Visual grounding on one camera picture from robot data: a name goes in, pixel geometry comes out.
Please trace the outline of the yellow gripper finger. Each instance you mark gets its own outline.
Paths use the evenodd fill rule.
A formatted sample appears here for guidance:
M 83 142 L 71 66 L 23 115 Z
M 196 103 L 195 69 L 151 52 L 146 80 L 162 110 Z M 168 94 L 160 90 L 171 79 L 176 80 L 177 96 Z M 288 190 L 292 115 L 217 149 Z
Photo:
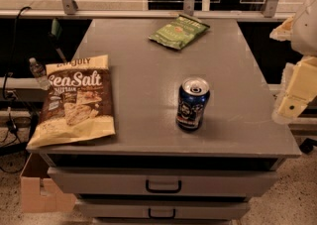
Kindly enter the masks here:
M 297 64 L 287 63 L 271 114 L 277 124 L 293 122 L 317 97 L 317 57 L 304 56 Z
M 293 16 L 287 18 L 281 25 L 271 31 L 269 37 L 280 42 L 289 41 L 291 39 L 293 19 Z

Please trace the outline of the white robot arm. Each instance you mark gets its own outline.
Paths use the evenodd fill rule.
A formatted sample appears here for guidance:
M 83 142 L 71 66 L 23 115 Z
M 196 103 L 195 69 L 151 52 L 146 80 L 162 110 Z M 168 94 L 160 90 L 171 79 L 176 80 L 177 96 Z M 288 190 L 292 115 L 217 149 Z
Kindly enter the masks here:
M 275 123 L 289 124 L 317 97 L 317 0 L 306 0 L 269 37 L 290 41 L 291 48 L 303 55 L 296 64 L 285 65 L 271 114 Z

